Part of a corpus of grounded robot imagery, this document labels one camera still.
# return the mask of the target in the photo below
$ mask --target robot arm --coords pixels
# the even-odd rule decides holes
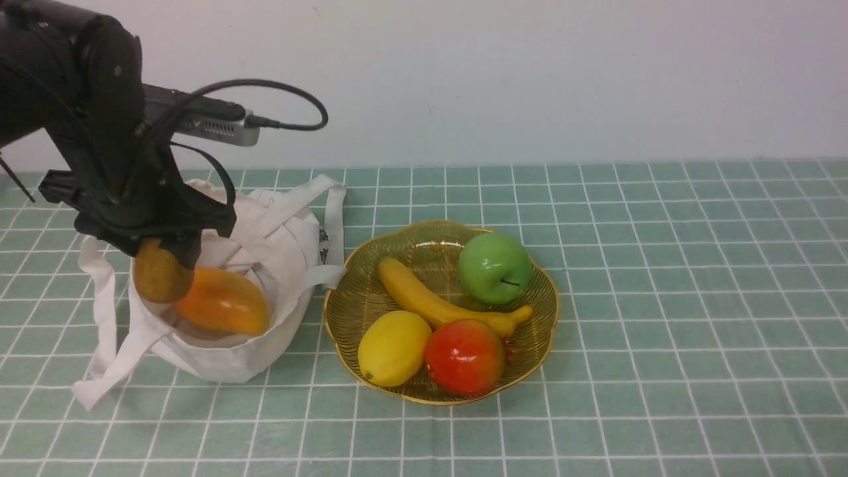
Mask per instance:
[[[0,0],[0,148],[44,128],[70,168],[47,173],[39,185],[44,199],[76,209],[79,233],[136,257],[136,278],[146,270],[187,277],[165,289],[139,288],[162,303],[187,292],[201,232],[228,237],[236,220],[226,171],[190,148],[220,175],[227,204],[188,187],[171,152],[173,133],[251,146],[260,126],[314,131],[327,118],[317,99],[281,83],[233,80],[186,94],[143,84],[141,71],[141,43],[118,20],[54,0]],[[203,97],[245,85],[296,93],[322,121],[282,124]],[[139,256],[144,250],[154,253]],[[148,256],[165,257],[168,265],[138,260]]]

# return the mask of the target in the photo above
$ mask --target canvas bag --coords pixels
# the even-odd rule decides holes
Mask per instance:
[[[188,185],[226,202],[222,188],[199,180]],[[325,226],[321,228],[309,205],[325,192]],[[98,346],[86,372],[88,379],[71,387],[75,398],[91,411],[149,351],[212,382],[244,383],[265,371],[297,332],[315,286],[333,289],[344,275],[345,194],[341,183],[325,175],[287,193],[237,194],[231,237],[204,231],[197,266],[241,273],[265,293],[272,310],[271,329],[258,337],[204,335],[176,319],[166,307],[140,298],[130,273],[130,330],[118,349],[114,269],[98,250],[98,241],[86,236],[79,265],[94,284]]]

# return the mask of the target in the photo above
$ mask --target lemon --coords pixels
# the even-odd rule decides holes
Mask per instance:
[[[432,330],[421,316],[390,311],[379,317],[362,336],[358,358],[365,379],[382,387],[400,386],[424,364],[424,350]]]

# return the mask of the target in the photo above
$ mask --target gold wire basket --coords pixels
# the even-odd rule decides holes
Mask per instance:
[[[325,326],[344,367],[374,390],[433,405],[479,401],[534,373],[553,346],[560,315],[559,295],[548,274],[535,262],[527,292],[508,306],[485,306],[463,293],[457,272],[462,247],[478,234],[488,232],[491,231],[457,222],[419,222],[396,233],[374,238],[356,249],[345,263],[347,272],[342,281],[324,299]],[[377,275],[377,262],[385,256],[403,262],[430,290],[458,306],[479,311],[512,311],[524,305],[533,307],[533,316],[510,337],[509,346],[514,353],[509,356],[503,377],[491,391],[480,396],[453,396],[430,380],[425,367],[395,388],[375,386],[363,378],[357,359],[362,335],[383,314],[399,309]]]

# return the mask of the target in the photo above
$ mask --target yellow banana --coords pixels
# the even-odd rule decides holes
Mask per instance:
[[[386,291],[406,311],[417,313],[433,328],[447,323],[475,319],[491,326],[501,338],[509,337],[516,326],[532,316],[530,305],[507,313],[499,311],[472,311],[442,300],[428,289],[403,263],[392,257],[380,260],[377,265],[380,281]]]

